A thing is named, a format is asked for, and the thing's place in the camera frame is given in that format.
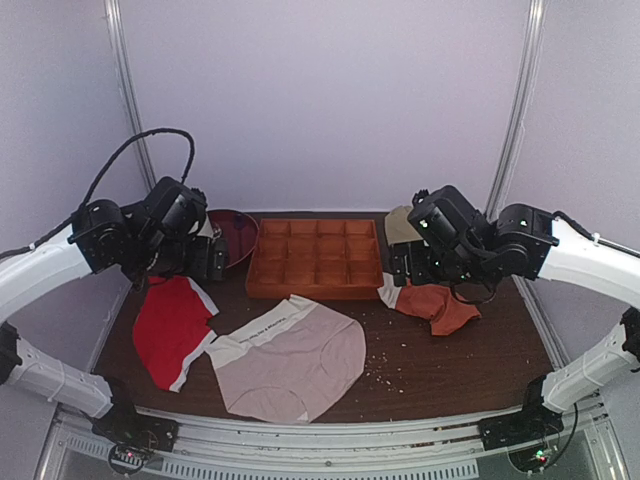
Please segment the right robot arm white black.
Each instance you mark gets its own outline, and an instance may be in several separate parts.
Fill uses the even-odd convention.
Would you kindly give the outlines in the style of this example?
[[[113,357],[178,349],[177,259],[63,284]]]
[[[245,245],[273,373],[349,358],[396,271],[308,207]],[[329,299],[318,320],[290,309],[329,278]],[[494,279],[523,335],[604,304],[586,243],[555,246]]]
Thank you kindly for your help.
[[[524,409],[561,414],[627,370],[639,368],[639,254],[590,233],[562,211],[506,207],[494,221],[446,185],[416,193],[400,212],[412,237],[389,245],[391,270],[380,292],[393,303],[407,285],[454,292],[473,283],[494,294],[508,276],[577,285],[628,304],[594,347],[531,382]]]

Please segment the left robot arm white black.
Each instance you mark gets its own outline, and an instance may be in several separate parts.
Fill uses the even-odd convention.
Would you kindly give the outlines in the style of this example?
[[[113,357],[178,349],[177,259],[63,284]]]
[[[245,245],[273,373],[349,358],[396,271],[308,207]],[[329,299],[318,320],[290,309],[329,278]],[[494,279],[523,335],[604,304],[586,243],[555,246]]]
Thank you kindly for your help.
[[[164,177],[128,206],[82,204],[60,231],[1,263],[1,381],[101,419],[121,405],[113,383],[35,348],[7,320],[45,294],[113,266],[139,283],[147,276],[219,281],[228,246],[203,193]]]

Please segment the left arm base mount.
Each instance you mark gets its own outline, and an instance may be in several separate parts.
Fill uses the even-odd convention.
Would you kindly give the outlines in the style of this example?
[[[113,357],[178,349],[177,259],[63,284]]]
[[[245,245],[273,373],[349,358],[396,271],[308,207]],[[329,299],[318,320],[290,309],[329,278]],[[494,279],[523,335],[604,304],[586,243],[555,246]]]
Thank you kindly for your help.
[[[112,443],[107,464],[116,474],[139,473],[157,452],[172,452],[179,424],[144,415],[134,407],[116,405],[100,418],[89,418],[92,432]]]

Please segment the mauve underwear white waistband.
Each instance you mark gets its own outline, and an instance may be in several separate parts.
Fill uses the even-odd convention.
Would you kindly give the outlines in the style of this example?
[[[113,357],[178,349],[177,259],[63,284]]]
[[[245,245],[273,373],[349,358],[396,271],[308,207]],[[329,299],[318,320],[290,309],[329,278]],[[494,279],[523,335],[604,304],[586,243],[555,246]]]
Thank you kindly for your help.
[[[366,339],[358,321],[292,295],[205,352],[228,413],[307,424],[363,374]]]

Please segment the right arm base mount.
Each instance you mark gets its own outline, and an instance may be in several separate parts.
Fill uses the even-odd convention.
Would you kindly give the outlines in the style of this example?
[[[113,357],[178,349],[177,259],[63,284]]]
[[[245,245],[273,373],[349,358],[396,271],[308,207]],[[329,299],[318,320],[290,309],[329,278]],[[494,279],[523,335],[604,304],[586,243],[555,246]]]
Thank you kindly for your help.
[[[542,473],[566,450],[559,447],[562,415],[542,407],[481,419],[478,429],[485,451],[505,449],[512,467],[527,475]]]

